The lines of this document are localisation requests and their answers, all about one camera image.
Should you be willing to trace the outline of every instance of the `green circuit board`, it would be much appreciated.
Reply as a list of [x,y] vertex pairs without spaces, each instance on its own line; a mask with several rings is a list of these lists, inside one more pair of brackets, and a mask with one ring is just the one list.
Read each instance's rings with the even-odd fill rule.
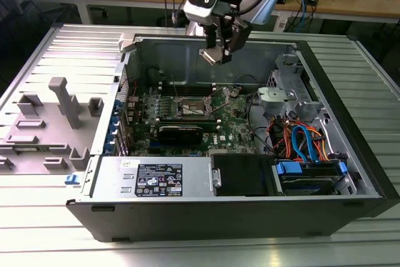
[[[201,114],[206,98],[162,96],[152,90],[142,93],[136,105],[136,111],[139,111],[136,113],[141,119],[131,123],[134,143],[130,155],[209,156],[213,153],[254,153],[256,149],[254,139],[244,118],[245,95],[230,97],[229,93],[232,90],[227,87],[206,101],[210,105],[209,112],[218,109],[211,114],[204,114],[201,123],[190,122],[190,119],[203,118]],[[185,115],[179,115],[178,103],[183,105],[181,112]],[[182,119],[186,120],[185,124],[180,123]],[[204,130],[201,143],[192,146],[154,147],[158,144],[159,128],[166,125],[169,120],[176,126],[201,127]]]

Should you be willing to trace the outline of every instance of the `aluminum extrusion table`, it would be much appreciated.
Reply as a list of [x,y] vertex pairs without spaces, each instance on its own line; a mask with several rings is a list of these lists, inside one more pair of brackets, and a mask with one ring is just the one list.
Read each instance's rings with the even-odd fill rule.
[[[64,25],[52,28],[0,99],[0,139],[19,112],[22,92],[49,102],[49,79],[66,76],[85,101],[106,97],[120,60],[121,33],[184,34],[180,29]],[[400,192],[400,90],[357,41],[345,36],[252,33],[309,43]],[[400,264],[400,205],[357,220],[330,237],[101,243],[65,208],[79,187],[65,175],[0,175],[0,262],[4,266],[386,266]]]

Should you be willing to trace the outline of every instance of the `electronic equipment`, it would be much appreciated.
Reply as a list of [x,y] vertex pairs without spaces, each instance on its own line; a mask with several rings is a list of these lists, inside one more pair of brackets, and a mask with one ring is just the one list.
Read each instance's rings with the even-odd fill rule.
[[[307,43],[250,39],[211,69],[196,56],[203,38],[121,40],[107,100],[89,105],[101,116],[81,193],[66,203],[97,240],[324,236],[399,202]],[[4,147],[16,166],[29,148]]]
[[[242,1],[187,0],[184,5],[187,18],[204,28],[206,48],[200,51],[200,55],[212,65],[230,62],[232,53],[242,49],[246,43],[251,23],[266,23],[278,0],[267,0],[263,4],[263,0],[249,0],[246,7]],[[245,16],[253,10],[256,13]]]

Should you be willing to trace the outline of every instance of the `power supply label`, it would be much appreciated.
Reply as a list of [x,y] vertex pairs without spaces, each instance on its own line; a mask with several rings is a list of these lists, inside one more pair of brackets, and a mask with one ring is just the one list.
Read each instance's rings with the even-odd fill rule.
[[136,196],[182,196],[182,164],[140,164]]

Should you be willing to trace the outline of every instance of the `wire bundle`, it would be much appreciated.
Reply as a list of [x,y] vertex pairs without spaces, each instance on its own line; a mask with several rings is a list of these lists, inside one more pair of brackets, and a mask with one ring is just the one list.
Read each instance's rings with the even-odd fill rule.
[[[284,30],[285,33],[290,29],[290,27],[292,27],[293,28],[292,30],[296,31],[296,32],[298,32],[304,26],[308,25],[310,27],[310,25],[311,25],[311,23],[312,23],[312,21],[314,19],[314,13],[315,13],[315,10],[316,10],[317,7],[316,6],[311,6],[311,14],[308,17],[306,17],[307,1],[306,0],[301,0],[301,3],[298,0],[296,0],[296,1],[299,3],[300,8],[297,11],[297,13],[296,13],[295,17],[293,18],[293,20],[288,22],[289,26]],[[300,12],[302,12],[302,17],[301,17],[300,21],[296,22],[296,19],[299,16]]]
[[[271,131],[272,126],[276,125],[277,122],[278,120],[276,118],[273,118],[271,120],[271,123],[266,130],[267,133]],[[316,130],[316,128],[298,120],[285,120],[278,125],[280,125],[283,128],[282,132],[283,139],[279,140],[272,148],[274,152],[277,153],[278,147],[281,145],[281,143],[284,143],[285,147],[284,147],[284,153],[279,153],[277,155],[282,156],[284,154],[284,156],[287,159],[293,159],[294,161],[306,163],[307,161],[306,156],[302,154],[300,151],[303,148],[304,144],[307,143],[308,152],[311,160],[317,159],[319,161],[329,161],[329,158],[325,151],[325,141],[324,141],[325,137],[323,137],[322,134]],[[298,131],[298,133],[302,133],[303,135],[306,136],[303,142],[300,144],[300,147],[297,147],[296,135],[295,133],[293,134],[295,129],[298,127],[302,128],[303,130],[303,131]],[[313,148],[316,149],[318,158],[314,156],[315,154],[313,153],[314,152]]]

